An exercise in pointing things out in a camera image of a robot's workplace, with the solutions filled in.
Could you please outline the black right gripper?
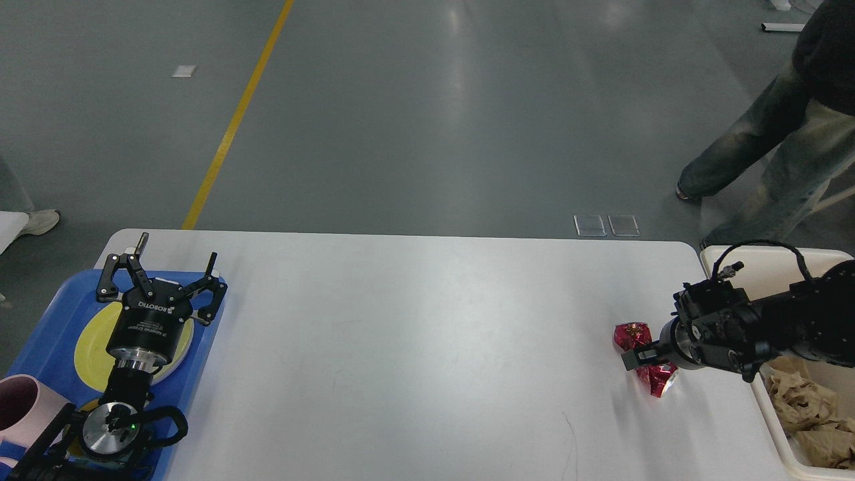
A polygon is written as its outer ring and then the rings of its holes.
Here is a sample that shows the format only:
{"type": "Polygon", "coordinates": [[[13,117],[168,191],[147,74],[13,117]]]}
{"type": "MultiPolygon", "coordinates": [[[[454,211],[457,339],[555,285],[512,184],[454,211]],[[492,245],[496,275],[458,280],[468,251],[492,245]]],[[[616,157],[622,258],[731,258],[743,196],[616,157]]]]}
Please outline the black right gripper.
{"type": "Polygon", "coordinates": [[[645,366],[662,365],[667,360],[680,369],[701,369],[705,364],[698,334],[695,326],[674,317],[663,326],[659,341],[629,348],[621,354],[624,368],[635,371],[645,366]]]}

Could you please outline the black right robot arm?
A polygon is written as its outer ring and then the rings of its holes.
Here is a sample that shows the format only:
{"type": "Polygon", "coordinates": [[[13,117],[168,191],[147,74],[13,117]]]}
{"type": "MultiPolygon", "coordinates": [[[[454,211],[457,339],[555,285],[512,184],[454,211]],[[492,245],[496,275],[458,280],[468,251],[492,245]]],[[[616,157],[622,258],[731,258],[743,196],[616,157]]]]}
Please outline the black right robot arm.
{"type": "Polygon", "coordinates": [[[754,301],[730,283],[742,262],[723,266],[720,256],[711,277],[674,294],[675,312],[659,340],[622,354],[625,369],[671,362],[681,369],[723,369],[751,383],[763,363],[782,355],[851,368],[853,261],[813,277],[803,253],[794,255],[802,280],[754,301]]]}

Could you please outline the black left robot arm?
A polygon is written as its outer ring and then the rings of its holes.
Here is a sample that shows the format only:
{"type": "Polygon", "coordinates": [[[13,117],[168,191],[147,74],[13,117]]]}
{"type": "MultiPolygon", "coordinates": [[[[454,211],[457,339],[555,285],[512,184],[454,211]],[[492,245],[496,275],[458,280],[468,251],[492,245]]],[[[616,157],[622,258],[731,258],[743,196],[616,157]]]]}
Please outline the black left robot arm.
{"type": "Polygon", "coordinates": [[[162,480],[227,283],[146,272],[137,246],[62,284],[2,380],[3,480],[162,480]]]}

